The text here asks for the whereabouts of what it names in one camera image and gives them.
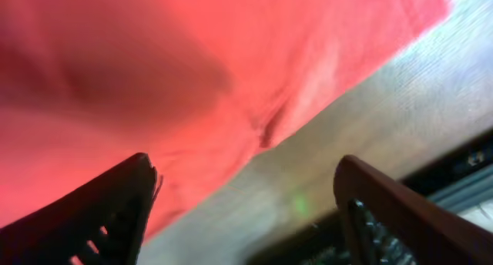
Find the orange printed t-shirt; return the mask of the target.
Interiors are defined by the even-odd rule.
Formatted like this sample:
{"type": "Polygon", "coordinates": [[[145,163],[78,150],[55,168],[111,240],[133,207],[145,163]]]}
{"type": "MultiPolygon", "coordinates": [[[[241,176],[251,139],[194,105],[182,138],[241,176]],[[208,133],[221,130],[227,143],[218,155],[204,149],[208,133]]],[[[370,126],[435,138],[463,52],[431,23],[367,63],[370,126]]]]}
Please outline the orange printed t-shirt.
{"type": "Polygon", "coordinates": [[[444,19],[451,0],[1,0],[1,223],[147,153],[146,238],[444,19]]]}

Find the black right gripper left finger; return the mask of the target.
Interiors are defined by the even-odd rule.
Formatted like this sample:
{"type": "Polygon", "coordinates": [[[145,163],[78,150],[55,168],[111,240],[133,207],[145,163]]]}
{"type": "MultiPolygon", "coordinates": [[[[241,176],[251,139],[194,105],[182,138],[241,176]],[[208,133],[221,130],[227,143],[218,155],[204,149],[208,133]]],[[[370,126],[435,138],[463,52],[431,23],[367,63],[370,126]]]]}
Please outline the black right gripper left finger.
{"type": "Polygon", "coordinates": [[[137,153],[71,193],[1,228],[3,264],[134,264],[157,172],[137,153]]]}

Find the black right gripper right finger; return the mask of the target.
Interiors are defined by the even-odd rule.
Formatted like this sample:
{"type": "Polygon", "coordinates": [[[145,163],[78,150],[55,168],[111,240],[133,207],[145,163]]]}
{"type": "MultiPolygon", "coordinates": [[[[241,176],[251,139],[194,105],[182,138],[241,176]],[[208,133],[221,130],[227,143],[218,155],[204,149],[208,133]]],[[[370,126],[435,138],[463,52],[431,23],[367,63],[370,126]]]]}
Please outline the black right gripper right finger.
{"type": "Polygon", "coordinates": [[[344,156],[334,174],[334,195],[354,264],[379,264],[383,247],[369,212],[419,264],[490,264],[492,235],[449,213],[356,156],[344,156]]]}

